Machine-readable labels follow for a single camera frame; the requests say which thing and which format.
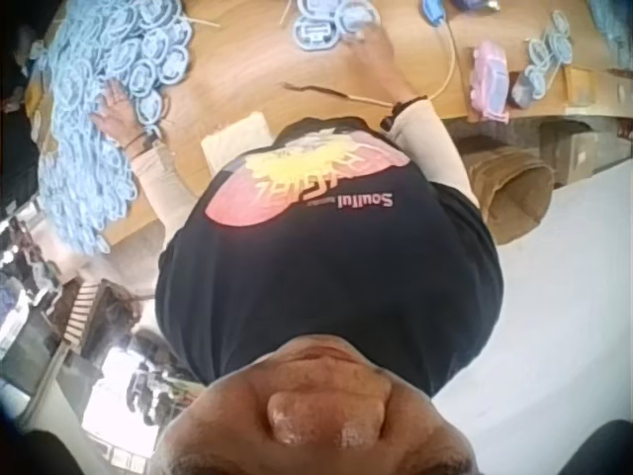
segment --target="cardboard box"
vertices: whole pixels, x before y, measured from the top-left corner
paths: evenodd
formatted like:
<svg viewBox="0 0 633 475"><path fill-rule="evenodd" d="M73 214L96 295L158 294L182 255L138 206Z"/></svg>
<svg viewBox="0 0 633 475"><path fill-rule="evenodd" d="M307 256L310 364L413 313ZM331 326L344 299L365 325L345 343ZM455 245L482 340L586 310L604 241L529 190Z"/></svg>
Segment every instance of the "cardboard box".
<svg viewBox="0 0 633 475"><path fill-rule="evenodd" d="M541 125L541 159L554 169L554 180L569 185L593 176L598 134L587 124L560 121Z"/></svg>

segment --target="wooden table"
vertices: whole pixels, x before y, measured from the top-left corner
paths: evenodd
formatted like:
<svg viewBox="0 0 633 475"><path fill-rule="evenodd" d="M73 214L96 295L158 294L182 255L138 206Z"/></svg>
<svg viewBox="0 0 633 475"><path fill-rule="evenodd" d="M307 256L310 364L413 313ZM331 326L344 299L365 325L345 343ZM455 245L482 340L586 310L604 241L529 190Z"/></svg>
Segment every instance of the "wooden table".
<svg viewBox="0 0 633 475"><path fill-rule="evenodd" d="M283 81L317 84L385 99L382 91L366 81L344 46L326 52L301 51L291 32L298 13L293 9L286 25L279 27L285 3L286 0L184 0L190 17L222 24L219 30L194 25L188 76L178 86L164 90L170 108L161 129L177 156L179 173L197 194L202 194L211 180L200 141L217 128L243 119L253 111L265 115L273 134L307 116L354 115L378 127L386 115L384 108L315 93L295 93L281 87ZM448 71L450 44L446 29L434 29L421 18L419 0L374 3L394 42L399 67L420 93L433 93ZM570 20L574 65L596 71L598 101L592 107L569 112L633 117L633 104L618 103L617 84L624 83L629 91L633 91L633 85L630 80L615 79L603 72L612 64L584 0L508 0L501 2L501 12L488 16L461 13L448 1L444 3L456 41L459 67L446 91L434 101L442 118L469 114L468 78L473 47L482 40L494 40L505 48L509 69L521 70L528 62L525 40L541 36L555 9L562 10ZM512 117L565 115L566 98L563 74L559 73L542 101L528 110L513 111ZM106 229L106 238L115 244L153 220L155 216L141 196L125 220Z"/></svg>

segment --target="black t-shirt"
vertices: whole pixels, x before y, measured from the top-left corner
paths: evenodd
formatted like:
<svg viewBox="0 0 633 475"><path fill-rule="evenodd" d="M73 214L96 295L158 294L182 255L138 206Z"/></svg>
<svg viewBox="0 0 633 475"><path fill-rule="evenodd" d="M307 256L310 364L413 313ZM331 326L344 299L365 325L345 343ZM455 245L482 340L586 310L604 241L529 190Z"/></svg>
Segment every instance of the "black t-shirt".
<svg viewBox="0 0 633 475"><path fill-rule="evenodd" d="M204 383L345 338L432 396L484 347L502 278L480 212L360 120L305 120L219 173L160 259L159 325Z"/></svg>

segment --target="wire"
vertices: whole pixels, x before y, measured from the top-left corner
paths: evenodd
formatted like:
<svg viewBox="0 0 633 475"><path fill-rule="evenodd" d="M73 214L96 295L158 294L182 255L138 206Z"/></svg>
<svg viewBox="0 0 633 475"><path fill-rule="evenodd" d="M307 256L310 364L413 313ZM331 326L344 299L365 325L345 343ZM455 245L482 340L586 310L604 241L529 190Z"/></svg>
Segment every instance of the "wire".
<svg viewBox="0 0 633 475"><path fill-rule="evenodd" d="M292 5L293 5L293 0L288 0L288 2L286 3L286 8L284 9L284 13L282 13L281 19L279 20L280 27L283 27L284 23L286 23L286 18L288 17L288 14L290 13L290 7L292 7Z"/></svg>
<svg viewBox="0 0 633 475"><path fill-rule="evenodd" d="M352 96L350 94L345 94L340 91L336 91L334 89L329 89L327 87L321 86L296 86L295 84L291 84L290 82L282 82L282 86L285 89L295 92L306 92L306 91L315 91L320 94L326 94L328 96L338 97L339 99L344 99L346 101L352 102L362 102L363 104L371 104L373 106L387 107L389 109L394 107L394 104L385 101L379 101L378 99L372 99L371 97L363 97L363 96Z"/></svg>
<svg viewBox="0 0 633 475"><path fill-rule="evenodd" d="M450 48L451 48L451 63L448 68L448 75L446 76L446 79L444 80L441 87L437 90L437 92L428 96L428 98L431 101L433 99L437 99L446 90L446 88L448 87L448 84L451 82L451 79L453 78L453 74L455 73L455 65L457 63L457 46L456 46L455 38L453 37L453 31L451 30L451 27L448 25L448 22L442 22L442 25L444 25L444 27L446 28L446 31L448 32L448 41L450 43Z"/></svg>

